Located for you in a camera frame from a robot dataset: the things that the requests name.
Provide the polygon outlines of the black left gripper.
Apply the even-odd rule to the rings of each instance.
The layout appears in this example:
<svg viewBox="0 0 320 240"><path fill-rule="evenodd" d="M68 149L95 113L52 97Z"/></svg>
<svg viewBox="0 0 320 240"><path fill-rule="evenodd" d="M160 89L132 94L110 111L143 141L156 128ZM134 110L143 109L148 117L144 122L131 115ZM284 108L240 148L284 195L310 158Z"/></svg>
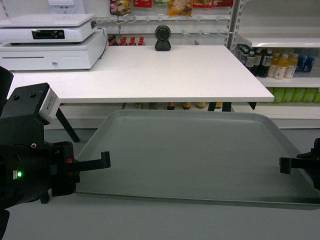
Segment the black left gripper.
<svg viewBox="0 0 320 240"><path fill-rule="evenodd" d="M69 141L56 142L51 145L50 154L50 188L53 197L71 195L76 191L83 171L101 170L111 167L110 152L101 152L101 158L77 162L74 147ZM73 170L67 165L74 163Z"/></svg>

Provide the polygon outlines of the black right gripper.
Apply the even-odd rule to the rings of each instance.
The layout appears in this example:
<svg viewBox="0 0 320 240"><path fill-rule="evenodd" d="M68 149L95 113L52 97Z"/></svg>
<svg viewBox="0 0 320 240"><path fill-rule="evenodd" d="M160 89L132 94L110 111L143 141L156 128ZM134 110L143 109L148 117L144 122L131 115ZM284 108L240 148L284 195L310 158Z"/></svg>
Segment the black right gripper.
<svg viewBox="0 0 320 240"><path fill-rule="evenodd" d="M310 176L313 187L317 190L320 189L320 139L314 140L313 148L310 152L298 154L297 158L280 157L279 166L280 173L290 174L291 169L304 169ZM313 165L307 168L307 162L312 161Z"/></svg>

